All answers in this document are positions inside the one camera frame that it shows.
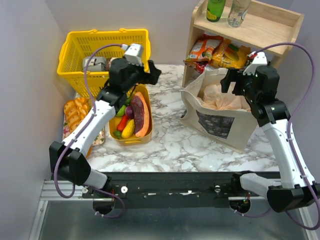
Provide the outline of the purple toy eggplant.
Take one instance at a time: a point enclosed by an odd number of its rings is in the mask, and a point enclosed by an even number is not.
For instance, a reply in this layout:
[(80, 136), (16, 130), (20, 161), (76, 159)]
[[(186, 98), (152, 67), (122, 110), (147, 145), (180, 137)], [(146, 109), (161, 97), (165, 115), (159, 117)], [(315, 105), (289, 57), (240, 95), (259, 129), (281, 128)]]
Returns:
[(130, 120), (134, 118), (134, 110), (130, 105), (125, 108), (125, 115)]

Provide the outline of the red snack bag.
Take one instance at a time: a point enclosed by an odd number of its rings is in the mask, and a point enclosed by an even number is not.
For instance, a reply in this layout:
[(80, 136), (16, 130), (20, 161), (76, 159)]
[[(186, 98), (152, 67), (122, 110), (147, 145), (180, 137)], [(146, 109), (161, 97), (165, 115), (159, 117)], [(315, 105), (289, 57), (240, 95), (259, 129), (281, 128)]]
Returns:
[(190, 68), (193, 68), (199, 74), (202, 74), (205, 70), (208, 61), (183, 61), (184, 64)]

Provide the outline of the red toy pepper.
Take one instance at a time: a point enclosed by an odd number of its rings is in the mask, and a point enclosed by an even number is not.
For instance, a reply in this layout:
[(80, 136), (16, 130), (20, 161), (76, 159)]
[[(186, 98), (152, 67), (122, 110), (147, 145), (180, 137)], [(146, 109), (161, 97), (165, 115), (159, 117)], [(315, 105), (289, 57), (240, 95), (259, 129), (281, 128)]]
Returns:
[(129, 118), (126, 115), (123, 115), (119, 124), (116, 127), (116, 130), (122, 132), (125, 129), (128, 120)]

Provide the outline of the banana print plastic bag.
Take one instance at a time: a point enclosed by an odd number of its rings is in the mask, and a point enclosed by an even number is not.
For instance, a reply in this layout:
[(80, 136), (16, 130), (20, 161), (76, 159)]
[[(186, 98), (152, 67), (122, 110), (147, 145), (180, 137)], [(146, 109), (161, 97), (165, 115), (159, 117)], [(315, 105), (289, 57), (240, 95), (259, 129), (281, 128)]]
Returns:
[(227, 93), (222, 93), (220, 84), (207, 85), (201, 97), (198, 96), (197, 99), (204, 108), (208, 109), (218, 111), (251, 111), (243, 96), (234, 95), (230, 89)]

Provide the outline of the clear plastic bottle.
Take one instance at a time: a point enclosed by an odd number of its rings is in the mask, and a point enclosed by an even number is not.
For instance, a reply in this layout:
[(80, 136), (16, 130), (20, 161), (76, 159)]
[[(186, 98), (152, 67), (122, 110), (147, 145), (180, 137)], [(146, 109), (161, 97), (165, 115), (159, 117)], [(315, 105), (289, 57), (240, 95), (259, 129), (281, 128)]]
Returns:
[(243, 23), (251, 2), (251, 0), (232, 1), (230, 12), (227, 18), (228, 24), (231, 27), (237, 28)]

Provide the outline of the wooden shelf unit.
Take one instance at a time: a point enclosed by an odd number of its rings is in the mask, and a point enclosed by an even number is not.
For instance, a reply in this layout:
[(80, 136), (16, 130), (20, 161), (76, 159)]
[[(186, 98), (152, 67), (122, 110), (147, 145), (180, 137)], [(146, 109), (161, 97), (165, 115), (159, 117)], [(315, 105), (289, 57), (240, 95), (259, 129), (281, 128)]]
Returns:
[(226, 1), (222, 16), (217, 22), (207, 20), (207, 4), (206, 0), (201, 0), (193, 10), (187, 54), (204, 33), (222, 36), (252, 49), (262, 49), (281, 42), (294, 43), (304, 20), (302, 13), (253, 0), (244, 22), (239, 27), (231, 27), (228, 24), (228, 15), (232, 1)]

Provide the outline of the green glass bottle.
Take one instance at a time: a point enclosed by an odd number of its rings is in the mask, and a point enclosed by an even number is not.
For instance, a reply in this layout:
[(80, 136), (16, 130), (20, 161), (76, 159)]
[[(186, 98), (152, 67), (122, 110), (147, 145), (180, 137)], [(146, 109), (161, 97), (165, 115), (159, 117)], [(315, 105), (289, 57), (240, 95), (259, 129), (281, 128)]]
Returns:
[(226, 0), (208, 0), (206, 19), (210, 22), (218, 22), (224, 11)]

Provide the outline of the yellow food tray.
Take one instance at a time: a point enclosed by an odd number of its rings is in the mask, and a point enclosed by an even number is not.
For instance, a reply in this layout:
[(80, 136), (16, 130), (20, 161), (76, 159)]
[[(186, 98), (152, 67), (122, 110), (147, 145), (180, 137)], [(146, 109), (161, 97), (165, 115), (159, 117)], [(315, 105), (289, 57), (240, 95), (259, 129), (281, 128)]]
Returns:
[(146, 144), (152, 138), (152, 131), (153, 131), (153, 118), (152, 118), (152, 108), (150, 103), (150, 96), (148, 89), (144, 84), (137, 85), (135, 90), (137, 92), (141, 92), (143, 95), (146, 105), (149, 111), (149, 128), (147, 133), (144, 137), (136, 137), (135, 135), (130, 136), (128, 139), (118, 139), (116, 135), (114, 135), (114, 131), (117, 130), (117, 125), (120, 123), (120, 117), (114, 117), (108, 122), (109, 126), (109, 134), (110, 136), (120, 145), (120, 146), (132, 146), (132, 145), (139, 145), (139, 144)]

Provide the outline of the green toy fruit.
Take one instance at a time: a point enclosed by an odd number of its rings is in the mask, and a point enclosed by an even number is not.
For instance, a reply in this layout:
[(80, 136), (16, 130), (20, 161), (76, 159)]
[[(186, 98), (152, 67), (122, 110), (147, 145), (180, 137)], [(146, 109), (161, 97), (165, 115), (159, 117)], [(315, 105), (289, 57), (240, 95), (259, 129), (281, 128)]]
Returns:
[(126, 105), (123, 105), (120, 109), (119, 109), (119, 111), (116, 113), (116, 117), (123, 117), (124, 115), (125, 115), (125, 110), (126, 110)]

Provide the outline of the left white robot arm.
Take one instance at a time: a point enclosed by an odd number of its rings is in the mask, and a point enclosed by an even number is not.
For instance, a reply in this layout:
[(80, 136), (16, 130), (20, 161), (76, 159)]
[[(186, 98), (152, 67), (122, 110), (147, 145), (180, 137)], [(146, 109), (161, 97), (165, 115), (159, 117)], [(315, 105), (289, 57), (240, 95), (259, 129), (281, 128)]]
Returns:
[(92, 169), (86, 160), (88, 150), (101, 129), (116, 116), (125, 104), (127, 92), (136, 84), (155, 85), (161, 71), (148, 60), (149, 71), (134, 65), (127, 57), (112, 61), (109, 78), (100, 90), (92, 108), (80, 125), (62, 142), (54, 141), (49, 147), (52, 174), (56, 181), (61, 177), (77, 186), (103, 189), (108, 177)]

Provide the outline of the toy bread loaf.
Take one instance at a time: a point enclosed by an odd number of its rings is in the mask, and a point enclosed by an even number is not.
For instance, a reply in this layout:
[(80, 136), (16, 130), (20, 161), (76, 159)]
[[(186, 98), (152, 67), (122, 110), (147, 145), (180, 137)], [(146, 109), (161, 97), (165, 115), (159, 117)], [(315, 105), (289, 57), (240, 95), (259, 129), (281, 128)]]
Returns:
[(81, 122), (75, 101), (69, 100), (64, 105), (63, 111), (69, 131), (72, 133)]

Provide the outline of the beige canvas tote bag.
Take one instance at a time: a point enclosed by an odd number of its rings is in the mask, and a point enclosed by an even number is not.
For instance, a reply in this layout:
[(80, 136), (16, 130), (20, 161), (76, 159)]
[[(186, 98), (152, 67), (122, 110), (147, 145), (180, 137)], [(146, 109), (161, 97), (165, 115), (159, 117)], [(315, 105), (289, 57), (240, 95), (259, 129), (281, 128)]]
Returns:
[(241, 153), (258, 125), (251, 111), (205, 108), (198, 100), (206, 86), (221, 85), (220, 81), (226, 73), (225, 68), (206, 70), (181, 90), (181, 99), (186, 107), (181, 122), (184, 126)]

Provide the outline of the brown milk carton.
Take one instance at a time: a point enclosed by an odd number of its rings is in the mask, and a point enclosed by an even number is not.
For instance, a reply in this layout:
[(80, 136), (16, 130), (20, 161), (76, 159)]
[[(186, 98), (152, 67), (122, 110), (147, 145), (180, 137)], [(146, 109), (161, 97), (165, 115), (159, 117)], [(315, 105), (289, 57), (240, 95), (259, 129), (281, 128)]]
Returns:
[(105, 71), (108, 72), (109, 69), (110, 69), (110, 65), (111, 65), (111, 57), (107, 58), (106, 59), (106, 62), (105, 62)]

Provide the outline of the braided orange toy bread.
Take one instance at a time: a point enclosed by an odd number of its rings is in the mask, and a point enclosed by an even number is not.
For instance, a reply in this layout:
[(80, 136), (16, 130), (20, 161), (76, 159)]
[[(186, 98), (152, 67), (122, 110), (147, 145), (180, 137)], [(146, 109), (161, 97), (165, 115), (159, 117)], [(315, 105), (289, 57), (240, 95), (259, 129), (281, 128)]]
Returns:
[(85, 97), (77, 97), (74, 100), (76, 106), (77, 114), (82, 121), (90, 111), (90, 106), (88, 104), (88, 99)]

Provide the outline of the grey wrapped package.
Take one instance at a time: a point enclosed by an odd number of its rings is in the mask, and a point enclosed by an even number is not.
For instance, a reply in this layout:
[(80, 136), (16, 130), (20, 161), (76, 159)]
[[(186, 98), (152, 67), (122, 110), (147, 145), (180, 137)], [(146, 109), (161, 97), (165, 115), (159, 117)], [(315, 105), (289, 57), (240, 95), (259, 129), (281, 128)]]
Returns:
[(106, 71), (106, 63), (107, 59), (105, 57), (93, 57), (90, 60), (90, 57), (85, 57), (82, 61), (82, 68), (85, 70), (87, 67), (87, 71), (89, 72), (105, 72)]

